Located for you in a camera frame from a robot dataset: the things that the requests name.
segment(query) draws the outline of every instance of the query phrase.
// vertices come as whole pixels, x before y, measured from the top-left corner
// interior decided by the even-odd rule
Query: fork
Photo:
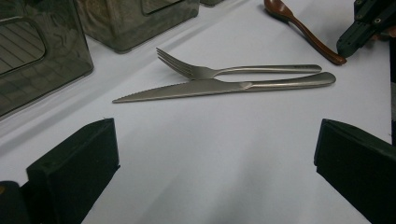
[[[209,79],[217,75],[231,73],[318,73],[321,67],[315,64],[291,64],[291,65],[257,65],[238,66],[223,69],[211,69],[208,67],[196,66],[184,63],[181,60],[169,55],[161,49],[157,49],[158,58],[182,76],[189,79]]]

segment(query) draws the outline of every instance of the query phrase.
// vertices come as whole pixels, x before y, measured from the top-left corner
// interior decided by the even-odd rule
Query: white table surface
[[[353,1],[285,0],[336,51],[353,22]],[[329,63],[261,0],[225,0],[127,54],[88,38],[89,76],[0,121],[0,180],[25,169],[82,126],[114,118],[121,168],[87,215],[105,223],[368,223],[313,163],[322,119],[390,142],[389,43]],[[326,88],[113,105],[137,91],[188,81],[156,57],[221,68],[316,63],[337,77]],[[264,80],[300,75],[231,75]]]

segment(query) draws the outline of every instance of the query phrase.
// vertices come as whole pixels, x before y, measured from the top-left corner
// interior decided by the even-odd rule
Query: stainless steel knife
[[[316,88],[331,85],[335,76],[331,73],[319,73],[307,77],[296,77],[266,81],[224,82],[214,78],[193,80],[187,83],[160,87],[137,92],[114,100],[113,103],[130,103],[149,100],[163,100],[230,92],[282,91]]]

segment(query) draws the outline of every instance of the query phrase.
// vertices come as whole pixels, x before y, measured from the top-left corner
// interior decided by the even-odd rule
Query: wooden spoon
[[[320,40],[318,40],[297,18],[294,17],[291,10],[281,0],[264,0],[265,9],[273,17],[292,22],[301,32],[305,35],[308,42],[314,49],[323,55],[330,62],[341,65],[347,62],[347,59],[334,53],[331,49],[327,48]]]

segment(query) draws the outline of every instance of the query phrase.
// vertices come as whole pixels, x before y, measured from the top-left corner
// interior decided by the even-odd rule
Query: plastic container
[[[0,117],[92,69],[73,0],[0,1]]]
[[[85,34],[117,53],[196,17],[199,0],[77,0]]]

